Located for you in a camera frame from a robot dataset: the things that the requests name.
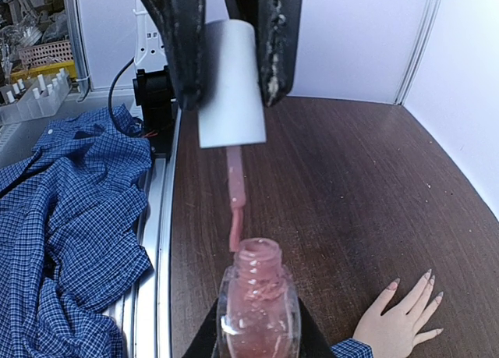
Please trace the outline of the white nail polish cap brush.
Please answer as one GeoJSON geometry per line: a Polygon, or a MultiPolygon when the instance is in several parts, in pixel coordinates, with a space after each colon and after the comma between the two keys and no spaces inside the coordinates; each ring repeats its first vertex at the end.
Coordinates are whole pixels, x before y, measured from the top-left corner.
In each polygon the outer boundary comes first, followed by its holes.
{"type": "Polygon", "coordinates": [[[242,146],[267,140],[258,84],[253,26],[238,19],[206,25],[208,75],[198,111],[200,147],[223,147],[232,211],[229,249],[236,252],[242,235],[246,191],[242,146]]]}

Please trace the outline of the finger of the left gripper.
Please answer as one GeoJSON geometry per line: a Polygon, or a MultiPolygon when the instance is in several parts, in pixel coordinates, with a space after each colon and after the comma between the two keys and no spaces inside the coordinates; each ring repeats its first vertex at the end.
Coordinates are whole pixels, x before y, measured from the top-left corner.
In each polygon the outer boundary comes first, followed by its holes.
{"type": "Polygon", "coordinates": [[[182,109],[202,100],[206,80],[206,0],[140,0],[157,27],[170,79],[182,109]]]}
{"type": "Polygon", "coordinates": [[[276,105],[293,87],[303,0],[225,0],[229,17],[255,31],[263,103],[276,105]]]}

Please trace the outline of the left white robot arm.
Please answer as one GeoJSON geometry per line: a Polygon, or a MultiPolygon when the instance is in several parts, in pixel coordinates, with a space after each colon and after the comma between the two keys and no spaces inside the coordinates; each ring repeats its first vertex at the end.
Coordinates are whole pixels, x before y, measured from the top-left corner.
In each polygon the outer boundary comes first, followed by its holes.
{"type": "MultiPolygon", "coordinates": [[[[292,89],[303,0],[225,0],[232,19],[255,33],[258,83],[265,106],[276,105],[292,89]]],[[[179,106],[193,110],[207,96],[207,0],[136,0],[134,82],[145,98],[144,73],[165,70],[165,84],[179,106]]]]}

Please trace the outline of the mannequin hand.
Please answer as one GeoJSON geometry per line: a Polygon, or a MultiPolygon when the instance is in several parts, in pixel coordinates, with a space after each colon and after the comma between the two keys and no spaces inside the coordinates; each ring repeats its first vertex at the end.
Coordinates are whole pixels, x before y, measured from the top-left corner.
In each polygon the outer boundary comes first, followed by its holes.
{"type": "Polygon", "coordinates": [[[442,328],[422,331],[444,297],[440,292],[434,299],[430,298],[435,285],[432,271],[424,273],[399,303],[388,308],[399,282],[395,279],[380,293],[353,333],[352,338],[369,346],[374,357],[407,357],[417,345],[443,332],[442,328]]]}

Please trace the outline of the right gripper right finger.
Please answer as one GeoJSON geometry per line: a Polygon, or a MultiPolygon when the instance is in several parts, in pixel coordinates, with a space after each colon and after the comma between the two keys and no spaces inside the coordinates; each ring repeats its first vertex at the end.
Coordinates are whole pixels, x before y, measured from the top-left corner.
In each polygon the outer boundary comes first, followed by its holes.
{"type": "Polygon", "coordinates": [[[299,358],[335,358],[331,346],[301,299],[299,299],[299,311],[301,317],[299,358]]]}

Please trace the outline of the pink nail polish bottle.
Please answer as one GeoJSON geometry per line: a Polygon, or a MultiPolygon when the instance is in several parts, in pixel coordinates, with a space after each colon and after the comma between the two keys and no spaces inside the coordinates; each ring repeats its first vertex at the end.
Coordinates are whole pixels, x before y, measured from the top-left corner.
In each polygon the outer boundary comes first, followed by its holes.
{"type": "Polygon", "coordinates": [[[299,355],[299,299],[274,240],[240,243],[221,282],[216,326],[220,357],[299,355]]]}

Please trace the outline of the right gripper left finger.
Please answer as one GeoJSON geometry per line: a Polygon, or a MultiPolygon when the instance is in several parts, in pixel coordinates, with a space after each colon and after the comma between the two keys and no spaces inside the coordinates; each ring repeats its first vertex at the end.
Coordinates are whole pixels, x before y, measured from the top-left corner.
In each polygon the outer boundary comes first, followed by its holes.
{"type": "Polygon", "coordinates": [[[182,358],[219,358],[217,332],[218,299],[208,311],[182,358]]]}

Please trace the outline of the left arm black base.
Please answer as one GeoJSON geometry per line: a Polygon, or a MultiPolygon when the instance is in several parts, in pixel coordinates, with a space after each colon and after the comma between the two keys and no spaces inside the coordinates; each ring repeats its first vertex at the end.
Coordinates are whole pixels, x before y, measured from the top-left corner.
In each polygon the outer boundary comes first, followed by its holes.
{"type": "Polygon", "coordinates": [[[136,105],[143,116],[143,137],[149,140],[155,157],[172,156],[176,122],[176,96],[168,66],[146,72],[138,69],[133,79],[136,105]]]}

